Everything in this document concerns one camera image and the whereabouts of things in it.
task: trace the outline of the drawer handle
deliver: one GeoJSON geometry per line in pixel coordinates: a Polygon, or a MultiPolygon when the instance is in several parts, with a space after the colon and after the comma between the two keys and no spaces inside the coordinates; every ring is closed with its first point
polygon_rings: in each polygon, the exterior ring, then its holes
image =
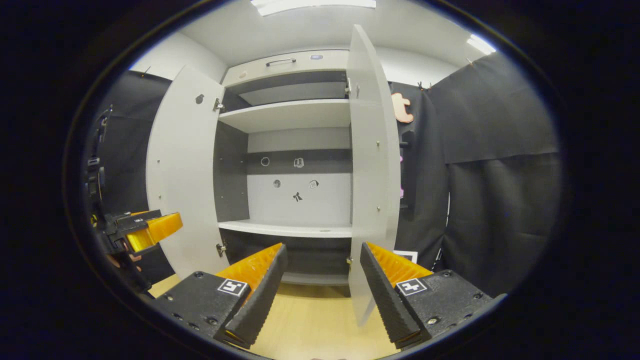
{"type": "Polygon", "coordinates": [[[294,63],[294,62],[296,62],[296,59],[291,58],[291,59],[282,59],[282,60],[269,61],[266,65],[267,65],[267,67],[270,67],[272,63],[277,63],[278,61],[291,61],[292,63],[294,63]]]}

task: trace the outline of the wooden floor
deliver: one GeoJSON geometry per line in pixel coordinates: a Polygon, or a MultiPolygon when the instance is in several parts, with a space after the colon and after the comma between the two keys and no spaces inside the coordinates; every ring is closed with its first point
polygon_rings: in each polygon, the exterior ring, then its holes
{"type": "MultiPolygon", "coordinates": [[[[149,292],[158,296],[179,282],[173,275],[149,292]]],[[[370,360],[395,354],[378,309],[363,327],[339,286],[281,284],[251,352],[277,360],[370,360]]]]}

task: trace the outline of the sticker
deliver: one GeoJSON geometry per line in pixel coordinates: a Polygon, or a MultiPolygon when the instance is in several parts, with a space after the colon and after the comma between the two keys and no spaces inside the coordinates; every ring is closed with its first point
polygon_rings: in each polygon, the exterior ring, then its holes
{"type": "Polygon", "coordinates": [[[411,261],[414,264],[418,263],[418,252],[417,251],[394,250],[394,254],[400,255],[403,258],[411,261]]]}
{"type": "Polygon", "coordinates": [[[402,94],[396,92],[391,95],[391,102],[394,105],[394,114],[396,119],[400,122],[408,124],[413,121],[413,115],[406,112],[405,106],[411,105],[409,99],[405,99],[402,94]]]}
{"type": "Polygon", "coordinates": [[[399,282],[396,286],[400,289],[405,296],[419,293],[420,291],[427,290],[427,286],[418,279],[411,279],[403,282],[399,282]]]}
{"type": "Polygon", "coordinates": [[[218,291],[239,297],[245,286],[246,282],[225,279],[222,284],[218,286],[218,291]]]}

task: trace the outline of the ceiling light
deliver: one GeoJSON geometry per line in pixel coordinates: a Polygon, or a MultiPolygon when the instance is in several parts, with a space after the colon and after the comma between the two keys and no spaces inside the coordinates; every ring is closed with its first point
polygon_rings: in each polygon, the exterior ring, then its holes
{"type": "Polygon", "coordinates": [[[489,55],[491,53],[495,53],[495,49],[486,43],[486,41],[484,41],[483,39],[475,36],[475,35],[471,35],[471,37],[467,40],[467,44],[475,47],[476,49],[480,50],[483,52],[483,54],[485,55],[489,55]]]}
{"type": "Polygon", "coordinates": [[[251,4],[262,16],[310,6],[344,5],[376,8],[376,0],[251,0],[251,4]]]}

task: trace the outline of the ceiling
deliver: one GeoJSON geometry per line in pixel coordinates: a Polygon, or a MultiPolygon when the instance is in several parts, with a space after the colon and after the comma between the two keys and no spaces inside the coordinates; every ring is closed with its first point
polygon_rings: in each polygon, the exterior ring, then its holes
{"type": "Polygon", "coordinates": [[[409,51],[462,67],[483,53],[470,33],[409,0],[377,0],[376,9],[318,6],[261,16],[250,0],[230,1],[181,32],[227,65],[304,49],[348,48],[360,24],[374,46],[409,51]]]}

